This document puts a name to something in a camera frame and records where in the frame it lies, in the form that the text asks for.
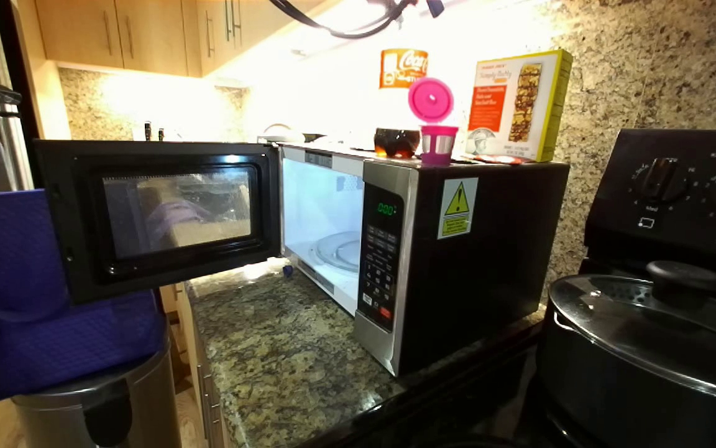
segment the wooden cabinet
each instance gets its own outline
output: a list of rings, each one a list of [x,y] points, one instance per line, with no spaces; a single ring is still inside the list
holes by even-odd
[[[38,0],[49,59],[168,74],[189,74],[185,16],[185,0]]]
[[[293,5],[304,12],[316,12],[327,3],[297,0]],[[200,0],[201,74],[226,64],[291,22],[268,0]]]

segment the granite countertop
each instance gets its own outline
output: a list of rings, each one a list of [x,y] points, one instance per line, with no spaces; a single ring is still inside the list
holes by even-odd
[[[415,390],[354,342],[354,318],[287,260],[200,277],[186,290],[233,446],[306,446]]]

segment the stainless steel microwave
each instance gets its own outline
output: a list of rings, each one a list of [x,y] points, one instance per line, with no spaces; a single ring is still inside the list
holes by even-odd
[[[205,142],[41,142],[72,297],[289,257],[393,376],[536,311],[565,164]]]

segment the sticker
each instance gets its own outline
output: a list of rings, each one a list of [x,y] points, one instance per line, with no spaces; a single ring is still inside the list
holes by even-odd
[[[439,240],[473,231],[478,178],[442,181]]]
[[[380,89],[407,89],[427,74],[427,53],[411,47],[388,47],[380,53]]]

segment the microwave window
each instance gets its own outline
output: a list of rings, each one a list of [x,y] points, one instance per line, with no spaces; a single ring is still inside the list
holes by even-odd
[[[251,236],[250,173],[102,178],[118,260]]]

